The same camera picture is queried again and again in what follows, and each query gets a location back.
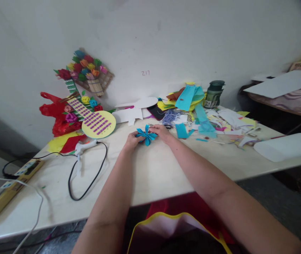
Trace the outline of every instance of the yellow circle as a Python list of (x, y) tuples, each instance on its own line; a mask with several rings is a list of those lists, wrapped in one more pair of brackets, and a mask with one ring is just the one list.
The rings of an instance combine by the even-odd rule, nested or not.
[(95, 114), (99, 113), (100, 115), (102, 115), (102, 117), (104, 117), (104, 120), (108, 120), (107, 124), (108, 123), (111, 123), (111, 124), (100, 134), (97, 134), (98, 131), (94, 132), (94, 130), (96, 128), (94, 127), (91, 129), (90, 128), (91, 126), (87, 126), (87, 124), (85, 124), (86, 119), (84, 119), (82, 122), (82, 131), (84, 132), (84, 134), (86, 134), (90, 138), (94, 138), (94, 139), (105, 138), (114, 131), (114, 129), (116, 127), (116, 119), (111, 113), (104, 111), (104, 110), (95, 111), (94, 113)]

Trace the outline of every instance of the white container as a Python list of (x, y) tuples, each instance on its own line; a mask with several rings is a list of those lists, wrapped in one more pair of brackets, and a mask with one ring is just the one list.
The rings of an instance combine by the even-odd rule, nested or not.
[(258, 142), (254, 149), (273, 162), (301, 157), (301, 133)]

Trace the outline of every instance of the yellow flower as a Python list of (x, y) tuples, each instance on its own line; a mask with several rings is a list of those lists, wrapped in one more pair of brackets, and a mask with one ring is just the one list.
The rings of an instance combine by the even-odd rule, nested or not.
[(90, 98), (88, 96), (83, 96), (81, 101), (83, 104), (89, 104)]
[(87, 68), (88, 68), (89, 70), (93, 70), (93, 69), (95, 69), (95, 65), (93, 65), (92, 63), (89, 63), (89, 64), (87, 65)]
[(68, 67), (69, 70), (73, 71), (74, 70), (74, 63), (69, 63), (67, 65), (67, 67)]

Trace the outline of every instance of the hand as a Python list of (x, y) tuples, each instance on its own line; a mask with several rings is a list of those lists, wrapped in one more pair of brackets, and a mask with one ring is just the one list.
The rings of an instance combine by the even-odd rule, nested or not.
[(168, 144), (169, 140), (173, 137), (164, 125), (149, 126), (149, 131), (156, 133), (165, 144)]
[(134, 150), (134, 148), (137, 146), (137, 144), (140, 141), (143, 141), (145, 137), (136, 137), (136, 134), (138, 134), (137, 131), (132, 132), (128, 135), (127, 141), (123, 147), (125, 150)]

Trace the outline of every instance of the white cable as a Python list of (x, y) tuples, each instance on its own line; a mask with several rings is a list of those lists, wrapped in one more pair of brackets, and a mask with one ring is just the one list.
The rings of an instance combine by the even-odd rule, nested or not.
[[(8, 179), (3, 179), (3, 178), (0, 178), (0, 180), (2, 181), (8, 181)], [(40, 218), (40, 212), (41, 212), (41, 207), (42, 207), (42, 203), (43, 203), (43, 196), (38, 192), (37, 188), (35, 188), (34, 186), (31, 186), (29, 184), (26, 184), (24, 182), (21, 182), (19, 180), (9, 180), (9, 181), (15, 181), (15, 182), (18, 182), (20, 184), (23, 184), (29, 188), (32, 188), (36, 191), (37, 195), (41, 198), (41, 203), (40, 203), (40, 207), (38, 208), (38, 213), (37, 213), (37, 220), (36, 220), (36, 223), (34, 225), (34, 227), (29, 231), (29, 233), (26, 235), (26, 237), (20, 242), (20, 244), (17, 246), (16, 250), (14, 250), (13, 254), (16, 254), (18, 252), (18, 250), (21, 248), (22, 244), (27, 240), (27, 238), (31, 235), (31, 233), (34, 231), (34, 229), (36, 228), (37, 224), (38, 224), (38, 220)]]

